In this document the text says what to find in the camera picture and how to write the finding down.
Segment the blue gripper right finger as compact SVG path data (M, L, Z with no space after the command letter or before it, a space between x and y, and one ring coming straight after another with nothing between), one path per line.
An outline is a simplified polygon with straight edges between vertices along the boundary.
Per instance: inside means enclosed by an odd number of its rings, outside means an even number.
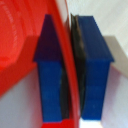
M81 117L100 120L110 64L114 58L92 16L71 16Z

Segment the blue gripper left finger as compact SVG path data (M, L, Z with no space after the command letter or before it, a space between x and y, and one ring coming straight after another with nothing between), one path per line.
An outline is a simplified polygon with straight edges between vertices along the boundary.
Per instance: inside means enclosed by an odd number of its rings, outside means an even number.
M61 122L69 117L68 80L56 30L46 15L34 61L38 66L44 122Z

